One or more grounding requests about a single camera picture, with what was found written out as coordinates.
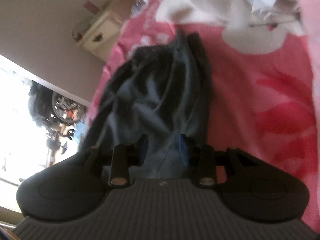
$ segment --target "wall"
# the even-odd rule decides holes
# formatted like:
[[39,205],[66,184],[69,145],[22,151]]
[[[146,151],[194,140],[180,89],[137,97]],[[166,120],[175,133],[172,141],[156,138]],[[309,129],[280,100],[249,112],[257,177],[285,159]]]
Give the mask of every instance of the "wall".
[[82,8],[85,1],[0,0],[0,54],[88,104],[104,63],[77,48],[71,36],[72,27],[91,14]]

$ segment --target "bed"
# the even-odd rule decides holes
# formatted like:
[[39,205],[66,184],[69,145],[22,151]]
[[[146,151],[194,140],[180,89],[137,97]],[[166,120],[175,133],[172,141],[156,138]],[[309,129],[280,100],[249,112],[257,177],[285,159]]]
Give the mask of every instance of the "bed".
[[155,21],[160,5],[149,0],[128,20],[103,67],[88,110],[94,119],[101,92],[116,69],[140,46],[168,44],[178,29],[198,32],[212,71],[207,143],[215,150],[238,147],[301,179],[310,200],[302,220],[320,232],[317,120],[320,114],[320,22],[316,0],[299,0],[303,23],[235,30],[206,24]]

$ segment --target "drawer knob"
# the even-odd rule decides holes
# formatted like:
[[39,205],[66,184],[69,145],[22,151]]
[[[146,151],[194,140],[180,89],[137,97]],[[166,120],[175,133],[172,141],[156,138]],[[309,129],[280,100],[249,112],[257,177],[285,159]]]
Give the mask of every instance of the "drawer knob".
[[94,39],[92,40],[92,42],[99,42],[99,41],[101,41],[103,39],[103,35],[102,35],[102,33],[99,33],[98,35],[96,35],[95,37],[94,37]]

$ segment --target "screw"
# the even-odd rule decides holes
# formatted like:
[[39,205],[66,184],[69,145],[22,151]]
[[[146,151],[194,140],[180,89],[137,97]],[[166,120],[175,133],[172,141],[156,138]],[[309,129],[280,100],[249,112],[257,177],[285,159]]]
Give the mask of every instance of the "screw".
[[213,178],[204,177],[199,180],[199,184],[202,186],[212,186],[215,182]]
[[113,178],[111,180],[111,184],[112,185],[115,185],[115,186],[123,186],[127,183],[127,180],[125,178],[120,178],[120,177],[117,177],[117,178]]

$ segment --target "pink blanket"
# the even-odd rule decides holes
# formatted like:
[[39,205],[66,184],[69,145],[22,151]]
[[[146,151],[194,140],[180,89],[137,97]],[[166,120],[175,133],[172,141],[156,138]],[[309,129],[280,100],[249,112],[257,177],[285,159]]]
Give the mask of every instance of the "pink blanket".
[[154,21],[158,5],[151,0],[124,26],[103,68],[89,124],[106,82],[135,48],[167,44],[178,28],[198,32],[211,63],[214,89],[207,143],[216,150],[238,147],[301,179],[310,191],[302,220],[319,231],[313,75],[300,24],[241,32],[200,24],[175,26]]

